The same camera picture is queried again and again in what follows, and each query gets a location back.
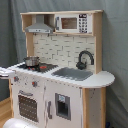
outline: microwave door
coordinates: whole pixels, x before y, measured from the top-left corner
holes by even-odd
[[[0,79],[10,79],[15,76],[15,71],[0,67]]]
[[[56,15],[56,32],[79,33],[79,15]]]

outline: cabinet door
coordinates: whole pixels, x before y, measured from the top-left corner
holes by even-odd
[[[47,81],[45,91],[46,128],[82,128],[81,89]]]
[[[22,119],[39,128],[44,127],[43,93],[12,86],[14,118]]]

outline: faucet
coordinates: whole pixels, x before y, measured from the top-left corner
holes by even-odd
[[[79,54],[78,63],[76,64],[76,67],[78,69],[80,69],[80,70],[85,69],[86,66],[87,66],[87,63],[86,62],[85,62],[85,64],[81,62],[81,57],[82,57],[83,54],[87,54],[90,57],[90,59],[91,59],[91,65],[94,65],[94,59],[93,59],[92,54],[89,51],[82,51]]]

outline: gray curtain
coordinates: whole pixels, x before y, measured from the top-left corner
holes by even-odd
[[[17,63],[17,52],[11,20],[11,1],[0,1],[0,67]],[[0,79],[0,101],[9,97],[8,80]]]
[[[22,62],[26,56],[21,12],[104,10],[103,70],[113,73],[115,83],[107,87],[107,121],[115,128],[128,127],[128,1],[127,0],[7,0],[0,19],[0,66]]]

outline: oven door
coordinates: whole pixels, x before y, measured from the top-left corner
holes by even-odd
[[[79,33],[79,15],[56,14],[56,32]]]
[[[12,85],[14,118],[44,127],[43,93]]]
[[[46,82],[45,127],[82,128],[81,89],[54,81]]]

